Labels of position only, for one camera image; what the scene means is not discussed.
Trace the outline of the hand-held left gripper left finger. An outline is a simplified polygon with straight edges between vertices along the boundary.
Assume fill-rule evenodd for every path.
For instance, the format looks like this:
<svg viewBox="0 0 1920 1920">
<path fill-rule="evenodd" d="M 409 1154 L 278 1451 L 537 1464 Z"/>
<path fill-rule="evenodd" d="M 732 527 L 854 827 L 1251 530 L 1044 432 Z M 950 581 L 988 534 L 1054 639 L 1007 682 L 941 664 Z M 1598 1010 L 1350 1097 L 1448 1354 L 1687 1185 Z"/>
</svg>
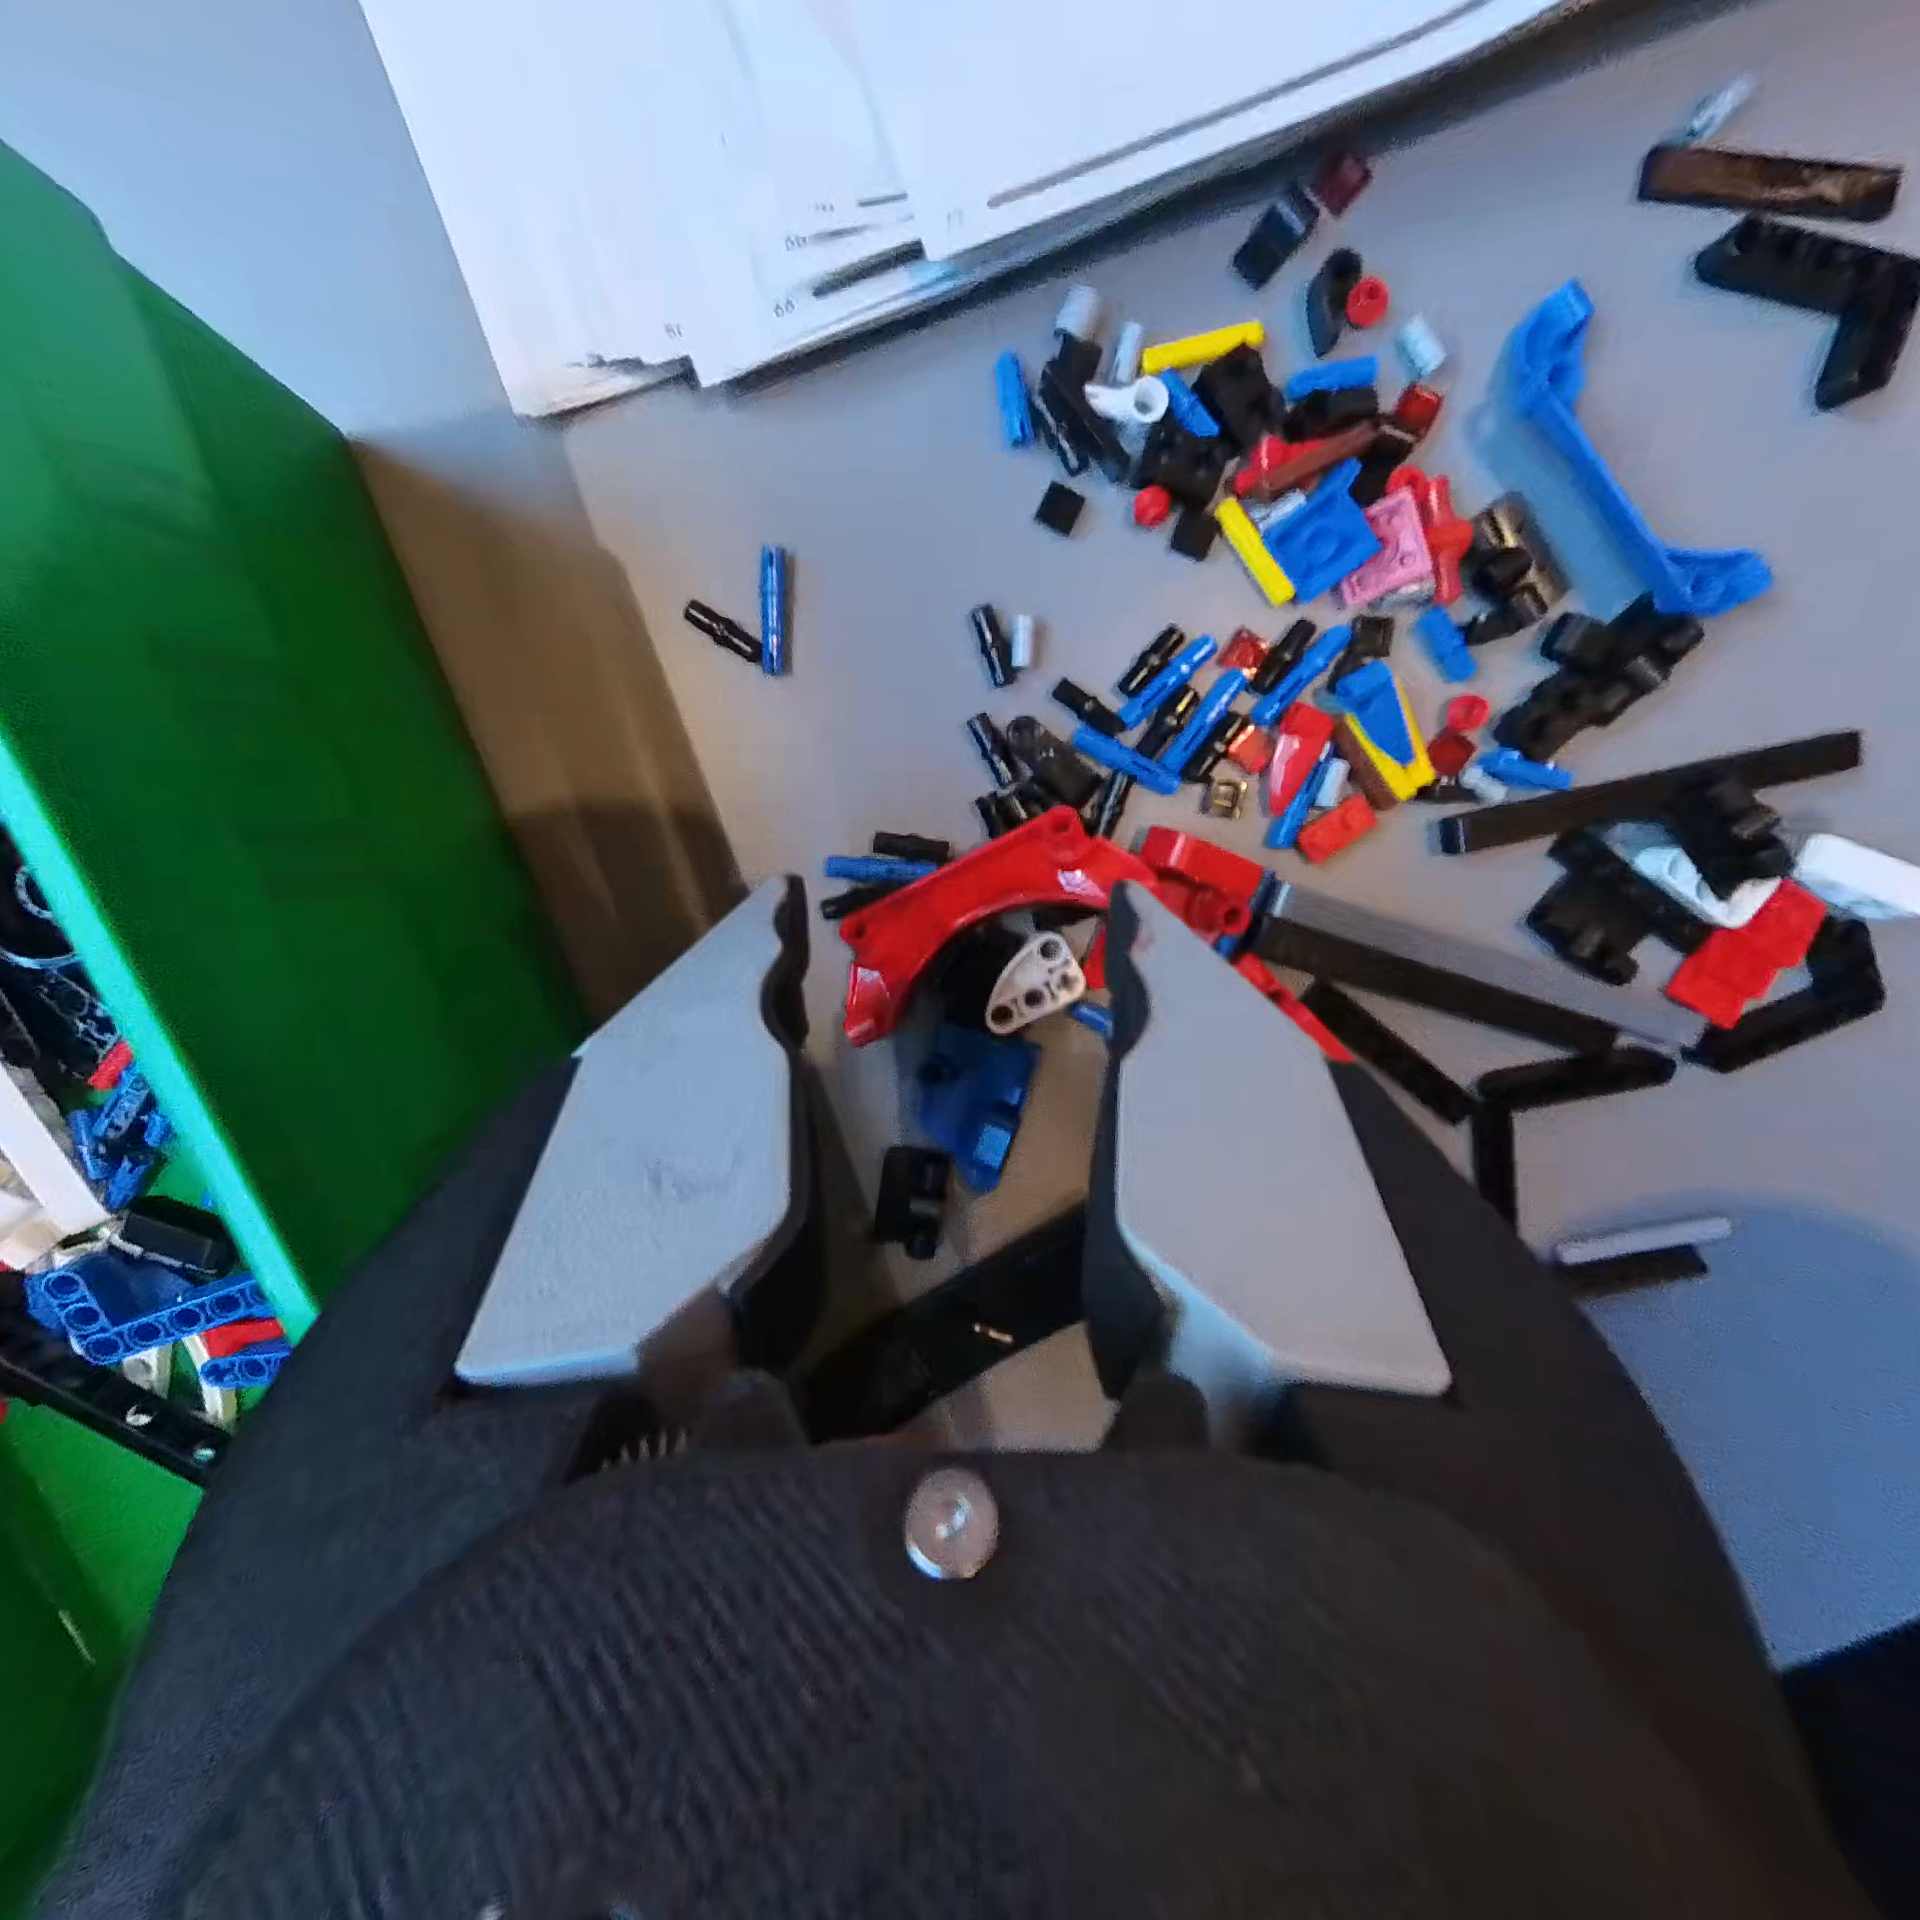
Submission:
<svg viewBox="0 0 1920 1920">
<path fill-rule="evenodd" d="M 470 1319 L 473 1388 L 785 1372 L 827 1281 L 805 882 L 774 875 L 576 1052 Z"/>
</svg>

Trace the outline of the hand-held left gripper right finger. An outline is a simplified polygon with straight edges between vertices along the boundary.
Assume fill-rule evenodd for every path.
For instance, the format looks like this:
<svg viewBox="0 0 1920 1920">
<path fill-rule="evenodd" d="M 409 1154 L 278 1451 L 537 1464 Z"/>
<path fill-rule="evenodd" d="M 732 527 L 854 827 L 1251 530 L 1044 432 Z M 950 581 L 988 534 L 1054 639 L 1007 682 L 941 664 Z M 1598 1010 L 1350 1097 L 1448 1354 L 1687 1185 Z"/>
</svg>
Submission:
<svg viewBox="0 0 1920 1920">
<path fill-rule="evenodd" d="M 1114 887 L 1107 973 L 1082 1256 L 1107 1395 L 1187 1379 L 1230 1441 L 1303 1388 L 1442 1399 L 1453 1366 L 1348 1069 L 1142 882 Z"/>
</svg>

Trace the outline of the red curved panel brick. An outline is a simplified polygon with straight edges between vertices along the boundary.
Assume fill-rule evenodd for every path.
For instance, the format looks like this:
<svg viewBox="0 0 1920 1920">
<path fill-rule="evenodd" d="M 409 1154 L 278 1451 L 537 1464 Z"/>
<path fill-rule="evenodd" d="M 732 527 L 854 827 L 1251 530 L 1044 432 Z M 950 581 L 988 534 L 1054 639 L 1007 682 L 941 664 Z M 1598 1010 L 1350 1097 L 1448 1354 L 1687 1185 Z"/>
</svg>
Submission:
<svg viewBox="0 0 1920 1920">
<path fill-rule="evenodd" d="M 886 1040 L 942 952 L 988 920 L 1034 906 L 1105 913 L 1119 886 L 1159 893 L 1159 875 L 1066 806 L 1009 829 L 841 920 L 848 949 L 842 1032 Z"/>
</svg>

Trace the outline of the grey desk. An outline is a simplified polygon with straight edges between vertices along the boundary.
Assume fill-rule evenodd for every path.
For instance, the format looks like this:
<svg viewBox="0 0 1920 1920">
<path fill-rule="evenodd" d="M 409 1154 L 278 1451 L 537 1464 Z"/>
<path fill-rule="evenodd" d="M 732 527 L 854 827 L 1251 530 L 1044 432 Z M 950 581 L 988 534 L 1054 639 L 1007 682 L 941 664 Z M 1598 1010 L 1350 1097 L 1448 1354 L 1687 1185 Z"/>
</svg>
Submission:
<svg viewBox="0 0 1920 1920">
<path fill-rule="evenodd" d="M 1645 204 L 1647 151 L 1719 85 L 1759 76 L 1721 144 L 1899 164 L 1893 214 L 1798 226 L 1916 256 L 1916 4 L 1618 4 L 1582 11 L 1521 76 L 1462 80 L 1354 139 L 1372 180 L 1255 295 L 1232 256 L 1280 181 L 1151 222 L 922 325 L 805 370 L 678 381 L 537 437 L 582 492 L 590 555 L 634 612 L 709 807 L 753 882 L 807 874 L 874 827 L 973 843 L 984 768 L 964 716 L 1041 707 L 1057 676 L 1112 700 L 1164 623 L 1282 634 L 1230 549 L 1192 561 L 1076 481 L 1069 538 L 1034 523 L 1057 462 L 1013 450 L 994 362 L 1034 367 L 1060 295 L 1151 340 L 1261 315 L 1275 383 L 1310 351 L 1307 289 L 1336 250 L 1386 279 L 1383 406 L 1398 330 L 1445 356 L 1423 450 L 1470 516 L 1524 500 L 1593 617 L 1639 596 L 1556 462 L 1497 411 L 1514 324 L 1570 277 L 1596 317 L 1580 418 L 1652 527 L 1752 548 L 1775 587 L 1722 617 L 1670 679 L 1550 759 L 1572 786 L 1861 729 L 1862 768 L 1766 793 L 1805 831 L 1916 860 L 1916 343 L 1884 391 L 1814 404 L 1835 322 L 1719 292 L 1695 256 L 1734 209 Z M 691 627 L 701 599 L 759 634 L 764 543 L 791 554 L 782 678 Z M 1667 1423 L 1778 1663 L 1916 1618 L 1916 924 L 1877 929 L 1884 1010 L 1729 1073 L 1517 1120 L 1519 1209 L 1541 1250 L 1726 1215 L 1709 1278 L 1602 1299 L 1593 1317 Z"/>
</svg>

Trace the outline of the short black beam brick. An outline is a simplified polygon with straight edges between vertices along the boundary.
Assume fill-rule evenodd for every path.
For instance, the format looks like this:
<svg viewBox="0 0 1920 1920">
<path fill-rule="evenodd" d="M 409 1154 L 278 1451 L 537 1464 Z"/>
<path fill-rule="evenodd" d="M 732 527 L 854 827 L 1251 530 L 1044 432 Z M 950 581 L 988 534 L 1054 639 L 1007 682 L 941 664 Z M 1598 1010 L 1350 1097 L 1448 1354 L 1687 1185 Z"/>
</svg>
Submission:
<svg viewBox="0 0 1920 1920">
<path fill-rule="evenodd" d="M 1453 1079 L 1414 1044 L 1328 978 L 1308 984 L 1303 1004 L 1356 1061 L 1404 1092 L 1445 1126 L 1459 1127 L 1476 1116 L 1476 1095 Z"/>
</svg>

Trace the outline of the black connector brick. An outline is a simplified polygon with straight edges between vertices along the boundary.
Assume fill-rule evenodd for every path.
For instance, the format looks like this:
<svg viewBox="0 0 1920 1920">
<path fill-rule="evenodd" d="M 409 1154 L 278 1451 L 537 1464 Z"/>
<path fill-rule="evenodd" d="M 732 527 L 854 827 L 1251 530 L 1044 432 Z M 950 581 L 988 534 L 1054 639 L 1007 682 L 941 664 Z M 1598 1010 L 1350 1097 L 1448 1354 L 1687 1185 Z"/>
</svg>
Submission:
<svg viewBox="0 0 1920 1920">
<path fill-rule="evenodd" d="M 873 1239 L 928 1261 L 942 1246 L 954 1164 L 930 1145 L 892 1144 L 883 1152 Z"/>
</svg>

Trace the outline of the dark blue connector brick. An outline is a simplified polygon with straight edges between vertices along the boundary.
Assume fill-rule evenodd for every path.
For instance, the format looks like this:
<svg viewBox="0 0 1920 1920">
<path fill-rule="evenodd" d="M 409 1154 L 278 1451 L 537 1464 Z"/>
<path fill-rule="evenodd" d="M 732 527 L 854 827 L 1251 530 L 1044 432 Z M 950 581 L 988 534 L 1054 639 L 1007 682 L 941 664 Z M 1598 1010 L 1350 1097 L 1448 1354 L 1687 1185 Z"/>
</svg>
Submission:
<svg viewBox="0 0 1920 1920">
<path fill-rule="evenodd" d="M 1019 1036 L 954 1019 L 930 1029 L 915 1073 L 919 1126 L 973 1194 L 1000 1185 L 1041 1060 L 1041 1044 Z"/>
</svg>

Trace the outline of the white triangular brick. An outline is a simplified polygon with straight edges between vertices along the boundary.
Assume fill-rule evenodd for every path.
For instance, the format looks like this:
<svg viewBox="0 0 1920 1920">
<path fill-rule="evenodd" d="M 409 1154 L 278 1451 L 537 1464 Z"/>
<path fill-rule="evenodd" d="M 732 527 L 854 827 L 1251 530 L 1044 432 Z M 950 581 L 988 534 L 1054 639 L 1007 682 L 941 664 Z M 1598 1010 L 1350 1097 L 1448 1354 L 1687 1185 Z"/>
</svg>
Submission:
<svg viewBox="0 0 1920 1920">
<path fill-rule="evenodd" d="M 1047 1018 L 1070 1011 L 1085 1001 L 1089 989 L 1089 976 L 1064 933 L 1037 929 L 997 972 L 981 1021 L 997 1040 L 1009 1040 Z"/>
</svg>

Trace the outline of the long grey black beam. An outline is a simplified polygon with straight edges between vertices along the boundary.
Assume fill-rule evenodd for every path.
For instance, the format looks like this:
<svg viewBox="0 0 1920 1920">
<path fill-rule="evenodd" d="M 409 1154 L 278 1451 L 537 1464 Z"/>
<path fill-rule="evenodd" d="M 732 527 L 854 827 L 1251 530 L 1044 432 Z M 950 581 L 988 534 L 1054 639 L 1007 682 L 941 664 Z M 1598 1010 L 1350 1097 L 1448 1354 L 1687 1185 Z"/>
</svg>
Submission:
<svg viewBox="0 0 1920 1920">
<path fill-rule="evenodd" d="M 1340 899 L 1297 879 L 1268 901 L 1256 952 L 1273 965 L 1572 1052 L 1615 1040 L 1682 1052 L 1709 1021 L 1667 999 Z"/>
</svg>

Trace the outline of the black flat beam brick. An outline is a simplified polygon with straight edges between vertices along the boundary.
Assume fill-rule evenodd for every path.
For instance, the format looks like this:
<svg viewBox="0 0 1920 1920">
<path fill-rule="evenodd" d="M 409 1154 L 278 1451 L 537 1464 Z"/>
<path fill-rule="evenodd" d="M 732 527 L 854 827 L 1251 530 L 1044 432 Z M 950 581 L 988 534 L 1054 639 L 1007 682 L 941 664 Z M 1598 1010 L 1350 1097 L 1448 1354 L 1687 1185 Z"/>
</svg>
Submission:
<svg viewBox="0 0 1920 1920">
<path fill-rule="evenodd" d="M 884 1438 L 1087 1319 L 1089 1208 L 1070 1206 L 809 1361 L 791 1398 L 812 1444 Z"/>
</svg>

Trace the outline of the black angled thin beam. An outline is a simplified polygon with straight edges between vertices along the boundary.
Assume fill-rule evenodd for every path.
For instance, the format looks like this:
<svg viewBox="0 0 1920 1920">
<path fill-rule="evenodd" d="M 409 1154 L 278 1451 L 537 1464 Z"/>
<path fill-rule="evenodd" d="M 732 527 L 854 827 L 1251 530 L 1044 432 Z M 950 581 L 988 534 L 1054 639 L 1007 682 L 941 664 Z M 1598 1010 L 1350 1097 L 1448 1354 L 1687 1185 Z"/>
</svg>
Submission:
<svg viewBox="0 0 1920 1920">
<path fill-rule="evenodd" d="M 1470 1162 L 1478 1194 L 1511 1226 L 1521 1224 L 1519 1116 L 1629 1092 L 1668 1086 L 1678 1060 L 1645 1045 L 1617 1045 L 1497 1068 L 1476 1079 L 1470 1112 Z"/>
</svg>

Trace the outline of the small grey beam brick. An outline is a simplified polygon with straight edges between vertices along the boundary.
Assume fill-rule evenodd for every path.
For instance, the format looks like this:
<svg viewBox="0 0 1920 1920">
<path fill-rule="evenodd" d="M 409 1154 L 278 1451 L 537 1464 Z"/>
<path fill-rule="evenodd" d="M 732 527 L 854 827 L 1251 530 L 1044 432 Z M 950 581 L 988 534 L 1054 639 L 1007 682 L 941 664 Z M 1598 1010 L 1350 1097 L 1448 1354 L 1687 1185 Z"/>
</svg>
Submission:
<svg viewBox="0 0 1920 1920">
<path fill-rule="evenodd" d="M 1710 1273 L 1709 1250 L 1734 1233 L 1736 1221 L 1726 1214 L 1640 1221 L 1563 1239 L 1549 1267 L 1587 1299 L 1692 1284 Z"/>
</svg>

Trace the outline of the heap of blue black beams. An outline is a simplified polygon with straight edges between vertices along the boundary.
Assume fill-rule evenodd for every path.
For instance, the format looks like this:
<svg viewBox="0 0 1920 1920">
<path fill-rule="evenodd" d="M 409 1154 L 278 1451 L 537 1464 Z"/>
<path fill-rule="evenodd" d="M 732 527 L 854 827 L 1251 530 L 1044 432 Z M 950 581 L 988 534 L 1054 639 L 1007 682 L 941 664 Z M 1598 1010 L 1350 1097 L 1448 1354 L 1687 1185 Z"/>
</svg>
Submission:
<svg viewBox="0 0 1920 1920">
<path fill-rule="evenodd" d="M 5 1404 L 204 1488 L 292 1342 L 76 940 L 2 833 Z"/>
</svg>

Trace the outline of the black white red brick assembly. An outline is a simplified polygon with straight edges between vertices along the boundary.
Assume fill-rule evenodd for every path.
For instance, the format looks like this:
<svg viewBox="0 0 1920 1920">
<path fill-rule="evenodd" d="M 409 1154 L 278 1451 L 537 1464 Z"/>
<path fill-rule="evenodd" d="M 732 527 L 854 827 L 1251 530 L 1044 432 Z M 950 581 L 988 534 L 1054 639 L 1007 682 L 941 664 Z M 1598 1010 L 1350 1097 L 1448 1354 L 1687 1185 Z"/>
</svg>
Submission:
<svg viewBox="0 0 1920 1920">
<path fill-rule="evenodd" d="M 1565 829 L 1549 858 L 1559 879 L 1528 932 L 1612 987 L 1637 981 L 1640 948 L 1667 948 L 1661 996 L 1698 1021 L 1684 1056 L 1716 1073 L 1880 1013 L 1877 932 L 1918 916 L 1916 860 L 1794 827 L 1732 771 L 1680 781 L 1647 818 Z"/>
</svg>

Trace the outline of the long black beam brick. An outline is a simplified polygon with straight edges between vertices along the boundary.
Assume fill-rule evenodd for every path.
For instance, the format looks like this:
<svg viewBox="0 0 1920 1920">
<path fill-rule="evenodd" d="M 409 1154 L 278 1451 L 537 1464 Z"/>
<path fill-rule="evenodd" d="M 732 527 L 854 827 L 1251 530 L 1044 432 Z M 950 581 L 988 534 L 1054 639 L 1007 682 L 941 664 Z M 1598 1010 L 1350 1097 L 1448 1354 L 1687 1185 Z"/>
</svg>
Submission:
<svg viewBox="0 0 1920 1920">
<path fill-rule="evenodd" d="M 1862 768 L 1864 756 L 1864 732 L 1818 732 L 1629 777 L 1462 807 L 1438 819 L 1431 843 L 1436 853 L 1450 858 L 1503 851 L 1584 827 L 1655 819 L 1695 788 L 1722 779 L 1759 795 L 1773 788 L 1846 776 Z"/>
</svg>

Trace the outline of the pile of small toy bricks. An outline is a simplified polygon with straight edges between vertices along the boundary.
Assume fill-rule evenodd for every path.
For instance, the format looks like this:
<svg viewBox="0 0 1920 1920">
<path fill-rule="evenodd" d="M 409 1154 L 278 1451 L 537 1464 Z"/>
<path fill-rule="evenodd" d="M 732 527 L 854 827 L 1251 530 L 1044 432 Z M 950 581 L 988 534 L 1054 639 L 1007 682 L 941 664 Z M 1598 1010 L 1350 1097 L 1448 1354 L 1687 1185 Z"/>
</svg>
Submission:
<svg viewBox="0 0 1920 1920">
<path fill-rule="evenodd" d="M 1037 381 L 1019 354 L 997 360 L 1010 437 L 1042 439 L 1069 467 L 1034 525 L 1070 538 L 1087 508 L 1079 481 L 1108 476 L 1133 523 L 1167 525 L 1168 549 L 1192 564 L 1232 552 L 1292 621 L 1271 638 L 1167 623 L 1111 700 L 1072 678 L 1053 686 L 1069 736 L 1034 714 L 973 714 L 993 779 L 974 800 L 987 843 L 1066 806 L 1126 849 L 1135 792 L 1192 788 L 1214 824 L 1232 821 L 1259 779 L 1262 847 L 1326 863 L 1402 804 L 1567 789 L 1553 759 L 1567 738 L 1615 722 L 1698 648 L 1702 621 L 1658 612 L 1649 593 L 1608 620 L 1563 607 L 1563 573 L 1523 498 L 1456 511 L 1448 476 L 1421 466 L 1445 411 L 1445 354 L 1425 328 L 1402 328 L 1392 406 L 1371 356 L 1333 360 L 1346 331 L 1386 315 L 1388 284 L 1336 250 L 1307 292 L 1315 362 L 1282 383 L 1261 324 L 1141 347 L 1137 381 L 1123 379 L 1126 360 L 1101 381 L 1098 340 L 1075 304 Z"/>
</svg>

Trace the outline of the green storage bin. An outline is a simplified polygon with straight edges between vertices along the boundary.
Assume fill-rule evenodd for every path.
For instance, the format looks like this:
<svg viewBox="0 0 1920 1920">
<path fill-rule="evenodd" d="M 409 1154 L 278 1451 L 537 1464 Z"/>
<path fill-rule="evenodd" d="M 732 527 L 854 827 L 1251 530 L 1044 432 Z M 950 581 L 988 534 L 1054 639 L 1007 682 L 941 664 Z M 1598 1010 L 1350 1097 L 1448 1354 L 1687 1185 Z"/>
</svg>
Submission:
<svg viewBox="0 0 1920 1920">
<path fill-rule="evenodd" d="M 585 1008 L 343 434 L 5 149 L 5 825 L 294 1333 Z"/>
</svg>

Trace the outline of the stack of white instruction pages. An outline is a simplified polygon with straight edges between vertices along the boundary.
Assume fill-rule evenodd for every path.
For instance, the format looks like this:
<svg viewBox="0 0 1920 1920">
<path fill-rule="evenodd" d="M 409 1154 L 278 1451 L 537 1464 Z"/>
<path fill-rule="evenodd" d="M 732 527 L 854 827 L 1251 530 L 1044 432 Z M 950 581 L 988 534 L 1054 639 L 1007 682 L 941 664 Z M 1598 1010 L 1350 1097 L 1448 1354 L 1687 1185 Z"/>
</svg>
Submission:
<svg viewBox="0 0 1920 1920">
<path fill-rule="evenodd" d="M 1546 2 L 363 2 L 522 418 L 720 385 L 1285 154 Z"/>
</svg>

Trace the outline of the black angled thick beam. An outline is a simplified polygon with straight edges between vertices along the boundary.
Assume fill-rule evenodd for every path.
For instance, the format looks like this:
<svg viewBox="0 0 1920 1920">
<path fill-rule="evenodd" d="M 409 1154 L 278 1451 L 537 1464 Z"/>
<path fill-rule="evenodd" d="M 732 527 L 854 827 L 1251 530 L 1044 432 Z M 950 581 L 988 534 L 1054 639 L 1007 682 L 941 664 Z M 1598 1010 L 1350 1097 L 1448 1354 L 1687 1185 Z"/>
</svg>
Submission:
<svg viewBox="0 0 1920 1920">
<path fill-rule="evenodd" d="M 1890 385 L 1918 311 L 1915 256 L 1765 214 L 1745 215 L 1696 252 L 1692 275 L 1835 324 L 1814 379 L 1814 406 L 1824 413 Z"/>
</svg>

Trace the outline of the dark brown beam brick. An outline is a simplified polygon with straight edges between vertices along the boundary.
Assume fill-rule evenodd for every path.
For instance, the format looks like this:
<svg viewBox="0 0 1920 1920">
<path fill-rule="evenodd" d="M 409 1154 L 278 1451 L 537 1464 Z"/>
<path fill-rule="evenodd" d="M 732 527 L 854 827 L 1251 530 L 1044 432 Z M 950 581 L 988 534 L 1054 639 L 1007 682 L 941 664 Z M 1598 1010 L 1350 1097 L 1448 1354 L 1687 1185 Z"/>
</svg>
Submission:
<svg viewBox="0 0 1920 1920">
<path fill-rule="evenodd" d="M 1665 141 L 1645 154 L 1637 198 L 1645 204 L 1874 226 L 1894 211 L 1905 180 L 1907 169 L 1896 161 Z"/>
</svg>

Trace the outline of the red frame brick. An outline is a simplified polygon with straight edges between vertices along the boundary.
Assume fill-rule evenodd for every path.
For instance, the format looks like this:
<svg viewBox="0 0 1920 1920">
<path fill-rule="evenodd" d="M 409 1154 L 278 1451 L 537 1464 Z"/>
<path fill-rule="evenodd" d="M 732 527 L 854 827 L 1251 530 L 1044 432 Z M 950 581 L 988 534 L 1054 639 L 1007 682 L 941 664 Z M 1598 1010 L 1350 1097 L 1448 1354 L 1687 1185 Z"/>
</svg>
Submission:
<svg viewBox="0 0 1920 1920">
<path fill-rule="evenodd" d="M 1160 897 L 1222 955 L 1265 1001 L 1292 1021 L 1333 1061 L 1354 1063 L 1342 1040 L 1256 952 L 1265 911 L 1280 886 L 1266 863 L 1206 835 L 1170 825 L 1141 833 L 1137 856 L 1153 872 Z"/>
</svg>

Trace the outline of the blue curved frame brick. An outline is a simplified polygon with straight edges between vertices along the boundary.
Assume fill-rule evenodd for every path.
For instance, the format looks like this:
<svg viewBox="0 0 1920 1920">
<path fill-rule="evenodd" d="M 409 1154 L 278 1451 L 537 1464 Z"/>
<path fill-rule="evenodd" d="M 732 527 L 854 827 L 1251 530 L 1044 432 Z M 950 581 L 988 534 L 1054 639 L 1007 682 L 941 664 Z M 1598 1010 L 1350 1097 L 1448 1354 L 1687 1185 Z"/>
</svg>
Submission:
<svg viewBox="0 0 1920 1920">
<path fill-rule="evenodd" d="M 1593 439 L 1580 402 L 1596 304 L 1579 277 L 1538 299 L 1508 330 L 1493 379 L 1497 413 L 1555 459 L 1608 558 L 1665 613 L 1722 617 L 1775 587 L 1768 559 L 1750 546 L 1687 546 L 1667 539 Z"/>
</svg>

